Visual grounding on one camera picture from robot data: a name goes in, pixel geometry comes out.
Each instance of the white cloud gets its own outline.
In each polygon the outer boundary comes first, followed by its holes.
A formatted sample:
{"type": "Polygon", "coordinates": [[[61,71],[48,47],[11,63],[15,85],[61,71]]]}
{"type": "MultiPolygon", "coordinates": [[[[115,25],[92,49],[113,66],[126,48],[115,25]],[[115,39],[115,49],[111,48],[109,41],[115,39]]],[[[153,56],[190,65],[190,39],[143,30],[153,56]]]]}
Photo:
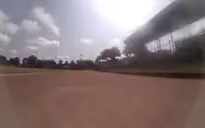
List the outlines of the white cloud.
{"type": "Polygon", "coordinates": [[[19,30],[19,26],[14,23],[8,23],[7,30],[10,34],[16,34],[17,31],[19,30]]]}
{"type": "Polygon", "coordinates": [[[11,41],[10,37],[6,34],[0,33],[0,42],[3,44],[8,44],[11,41]]]}
{"type": "Polygon", "coordinates": [[[9,17],[0,10],[0,32],[8,33],[8,34],[16,34],[19,26],[11,23],[9,21],[9,17]]]}
{"type": "Polygon", "coordinates": [[[16,49],[11,49],[9,50],[12,54],[17,54],[17,50],[16,49]]]}
{"type": "Polygon", "coordinates": [[[34,40],[28,40],[27,43],[39,45],[39,46],[60,46],[60,42],[56,40],[48,40],[44,37],[38,37],[37,39],[34,40]]]}
{"type": "Polygon", "coordinates": [[[41,29],[37,21],[32,21],[28,19],[24,19],[21,26],[26,32],[34,32],[41,29]]]}
{"type": "Polygon", "coordinates": [[[29,45],[29,46],[26,47],[26,49],[35,51],[35,50],[38,50],[39,47],[38,46],[29,45]]]}
{"type": "Polygon", "coordinates": [[[3,51],[5,51],[5,49],[4,49],[4,48],[2,48],[2,47],[0,47],[0,52],[3,52],[3,51]]]}
{"type": "Polygon", "coordinates": [[[81,39],[79,39],[79,42],[81,42],[83,44],[92,44],[93,40],[92,39],[87,39],[87,38],[81,38],[81,39]]]}
{"type": "Polygon", "coordinates": [[[60,35],[60,30],[55,25],[54,18],[49,13],[47,13],[44,8],[36,7],[36,8],[33,8],[32,12],[33,12],[34,17],[41,24],[43,24],[47,29],[49,29],[52,33],[54,33],[57,36],[60,35]]]}

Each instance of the sunlight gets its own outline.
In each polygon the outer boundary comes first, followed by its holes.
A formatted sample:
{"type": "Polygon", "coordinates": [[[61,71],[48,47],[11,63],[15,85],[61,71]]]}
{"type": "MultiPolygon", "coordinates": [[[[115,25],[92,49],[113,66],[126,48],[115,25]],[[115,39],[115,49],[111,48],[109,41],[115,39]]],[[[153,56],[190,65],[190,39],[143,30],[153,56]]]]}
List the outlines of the sunlight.
{"type": "Polygon", "coordinates": [[[152,12],[153,0],[94,0],[94,9],[112,25],[132,30],[143,25],[152,12]]]}

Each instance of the dirt ground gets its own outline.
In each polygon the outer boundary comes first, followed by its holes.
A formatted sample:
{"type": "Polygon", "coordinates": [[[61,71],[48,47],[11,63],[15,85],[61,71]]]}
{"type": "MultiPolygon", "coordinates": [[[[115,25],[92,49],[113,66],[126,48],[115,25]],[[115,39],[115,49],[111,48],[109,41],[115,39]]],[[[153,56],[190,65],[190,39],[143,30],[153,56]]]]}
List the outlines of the dirt ground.
{"type": "Polygon", "coordinates": [[[0,77],[0,128],[205,128],[205,80],[36,72],[0,77]]]}

